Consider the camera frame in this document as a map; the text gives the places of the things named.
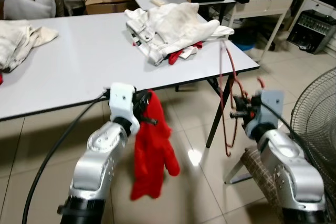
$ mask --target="table leg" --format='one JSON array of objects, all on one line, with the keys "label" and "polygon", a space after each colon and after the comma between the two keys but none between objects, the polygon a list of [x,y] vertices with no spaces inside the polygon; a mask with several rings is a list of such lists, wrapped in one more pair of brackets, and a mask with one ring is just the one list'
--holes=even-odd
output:
[{"label": "table leg", "polygon": [[223,21],[223,18],[224,18],[225,9],[226,9],[226,4],[222,4],[220,6],[219,18],[218,18],[218,21],[219,21],[220,25],[222,24],[222,21]]},{"label": "table leg", "polygon": [[229,21],[229,24],[227,27],[229,28],[232,28],[233,27],[233,22],[235,21],[235,16],[234,16],[234,13],[232,12],[231,14],[231,18],[230,18],[230,21]]},{"label": "table leg", "polygon": [[[230,95],[230,83],[231,83],[232,80],[233,80],[233,75],[230,75],[227,78],[227,81],[226,81],[226,84],[225,84],[225,88],[224,88],[224,91],[223,91],[223,103],[224,103],[224,107],[225,107],[227,99],[228,99],[228,97]],[[222,88],[222,87],[217,87],[217,89],[216,89],[215,86],[213,86],[212,83],[209,80],[208,80],[208,82],[213,87],[213,89],[216,91],[216,93],[218,93],[218,89]],[[214,122],[212,124],[208,140],[206,141],[206,147],[207,148],[210,148],[210,146],[211,146],[211,143],[212,143],[212,140],[214,139],[214,136],[215,136],[218,124],[219,124],[219,122],[221,120],[222,113],[223,113],[223,110],[222,110],[221,102],[219,102],[219,106],[218,106],[218,109],[217,109],[217,112],[216,112],[216,115],[215,115],[215,119],[214,119]]]},{"label": "table leg", "polygon": [[272,44],[272,42],[273,42],[273,40],[274,40],[274,38],[275,38],[275,36],[276,36],[279,28],[280,28],[281,23],[282,23],[283,19],[285,18],[285,15],[286,15],[286,13],[283,13],[279,17],[279,20],[278,20],[278,22],[277,22],[277,24],[276,24],[276,26],[275,26],[275,28],[273,30],[273,33],[272,33],[271,37],[269,38],[269,40],[267,42],[267,45],[266,45],[266,47],[264,49],[264,52],[261,55],[261,59],[260,60],[262,60],[262,58],[264,57],[265,53],[268,51],[270,45]]}]

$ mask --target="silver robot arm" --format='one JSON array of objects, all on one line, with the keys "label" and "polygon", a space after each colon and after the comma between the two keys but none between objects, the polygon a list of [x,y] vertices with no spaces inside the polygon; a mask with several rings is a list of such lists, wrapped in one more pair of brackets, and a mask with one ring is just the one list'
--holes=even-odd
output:
[{"label": "silver robot arm", "polygon": [[285,223],[327,223],[321,175],[306,161],[302,148],[277,129],[278,118],[261,105],[280,115],[283,97],[276,90],[258,91],[251,101],[235,97],[237,113],[231,116],[242,117],[246,135],[258,143],[261,161],[276,183]]},{"label": "silver robot arm", "polygon": [[111,121],[88,139],[87,149],[76,164],[65,204],[57,212],[61,224],[98,224],[109,195],[114,169],[129,135],[140,129],[139,121],[156,124],[142,116],[151,93],[135,94],[133,86],[113,83],[110,89]]}]

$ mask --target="red glove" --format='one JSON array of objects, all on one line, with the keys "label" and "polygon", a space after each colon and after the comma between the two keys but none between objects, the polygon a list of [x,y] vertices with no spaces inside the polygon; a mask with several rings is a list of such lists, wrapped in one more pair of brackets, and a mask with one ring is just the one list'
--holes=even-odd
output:
[{"label": "red glove", "polygon": [[135,183],[131,199],[143,195],[158,198],[163,184],[164,165],[172,176],[180,173],[174,149],[169,142],[172,130],[167,126],[160,101],[153,91],[144,116],[157,120],[157,125],[140,124],[135,138]]}]

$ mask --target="floor tile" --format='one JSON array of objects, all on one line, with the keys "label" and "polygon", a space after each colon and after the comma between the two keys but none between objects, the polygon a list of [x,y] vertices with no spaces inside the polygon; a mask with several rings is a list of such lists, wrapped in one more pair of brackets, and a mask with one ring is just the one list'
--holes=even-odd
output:
[{"label": "floor tile", "polygon": [[[31,201],[28,224],[58,224],[57,214],[59,205],[64,204],[77,161],[69,161],[46,167],[36,187]],[[12,175],[4,202],[1,224],[20,224],[22,213],[31,183],[37,169]],[[111,200],[107,200],[104,211],[104,224],[113,223]]]},{"label": "floor tile", "polygon": [[[291,120],[291,113],[292,113],[294,106],[295,106],[295,102],[288,103],[288,104],[285,104],[282,109],[282,117],[285,119],[285,121],[289,125],[290,125],[290,120]],[[289,130],[287,129],[287,127],[284,126],[284,124],[280,121],[279,121],[279,129],[281,129],[282,131],[286,133],[289,133]]]},{"label": "floor tile", "polygon": [[295,58],[304,58],[304,57],[308,57],[309,55],[311,55],[310,53],[306,52],[306,51],[302,51],[300,50],[300,48],[287,41],[286,44],[284,44],[287,48],[288,51],[290,51],[292,53],[292,55],[294,55]]},{"label": "floor tile", "polygon": [[302,91],[319,76],[319,73],[306,64],[304,59],[263,64],[262,68],[298,98]]},{"label": "floor tile", "polygon": [[[71,121],[85,106],[27,116],[13,166],[13,173],[39,167],[47,152],[62,136]],[[103,125],[102,104],[94,105],[65,139],[49,164],[68,161],[82,155],[89,136]]]},{"label": "floor tile", "polygon": [[134,150],[133,145],[127,145],[111,188],[115,223],[192,224],[222,214],[204,174],[193,159],[195,155],[184,132],[174,133],[171,143],[180,164],[180,174],[171,177],[165,171],[161,196],[158,199],[144,196],[136,201],[130,200]]},{"label": "floor tile", "polygon": [[103,106],[103,117],[104,117],[104,122],[110,121],[110,116],[111,116],[111,109],[109,106],[109,101],[103,101],[101,102]]},{"label": "floor tile", "polygon": [[[284,104],[296,101],[296,97],[286,89],[286,86],[275,80],[271,74],[267,73],[262,67],[249,72],[240,73],[238,79],[243,85],[243,88],[248,92],[249,96],[254,95],[257,90],[261,89],[260,83],[257,81],[257,77],[260,77],[266,86],[266,89],[277,89],[284,92]],[[240,95],[240,89],[237,84],[233,86],[233,94]]]},{"label": "floor tile", "polygon": [[227,224],[280,224],[265,198],[228,212],[224,217]]},{"label": "floor tile", "polygon": [[5,200],[9,176],[0,178],[0,215]]},{"label": "floor tile", "polygon": [[211,220],[208,220],[202,224],[226,224],[226,221],[224,219],[224,216],[221,215],[221,216],[218,216],[216,218],[213,218]]},{"label": "floor tile", "polygon": [[9,176],[24,118],[0,122],[0,177]]},{"label": "floor tile", "polygon": [[[228,142],[233,136],[234,120],[225,120]],[[244,149],[256,143],[247,138],[241,121],[238,122],[238,131],[234,148],[230,149],[231,156],[225,154],[224,132],[222,121],[216,131],[214,140],[209,149],[205,147],[211,125],[204,125],[189,129],[186,135],[195,151],[202,153],[201,167],[223,213],[242,207],[248,203],[264,197],[256,183],[250,179],[234,185],[225,185],[223,177],[227,175],[242,156]]]},{"label": "floor tile", "polygon": [[219,105],[219,96],[207,81],[166,89],[167,96],[180,120],[183,129],[212,123]]},{"label": "floor tile", "polygon": [[328,70],[336,67],[336,59],[329,54],[322,53],[318,55],[309,54],[309,56],[301,59],[319,74],[323,74]]},{"label": "floor tile", "polygon": [[[266,44],[257,43],[256,47],[250,51],[249,56],[253,59],[260,59],[261,55],[264,52],[265,46]],[[265,64],[291,59],[295,59],[295,56],[290,51],[287,51],[280,47],[276,47],[276,51],[266,52],[261,62]]]}]

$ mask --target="pile of clothes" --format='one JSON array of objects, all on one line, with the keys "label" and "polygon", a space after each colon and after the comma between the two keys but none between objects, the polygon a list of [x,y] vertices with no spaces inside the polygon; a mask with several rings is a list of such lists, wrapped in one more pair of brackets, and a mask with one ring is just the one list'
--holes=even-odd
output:
[{"label": "pile of clothes", "polygon": [[186,59],[198,52],[203,41],[230,35],[234,30],[220,26],[218,20],[202,23],[198,20],[198,3],[167,4],[148,11],[126,10],[126,22],[134,44],[159,65],[164,59],[170,64],[178,57]]},{"label": "pile of clothes", "polygon": [[55,14],[55,0],[5,0],[4,18],[8,20],[0,20],[0,84],[2,72],[13,71],[32,48],[58,36],[55,30],[32,27],[27,19],[52,18]]},{"label": "pile of clothes", "polygon": [[26,20],[0,20],[0,72],[11,72],[27,58],[33,47],[57,36],[55,30],[33,28]]}]

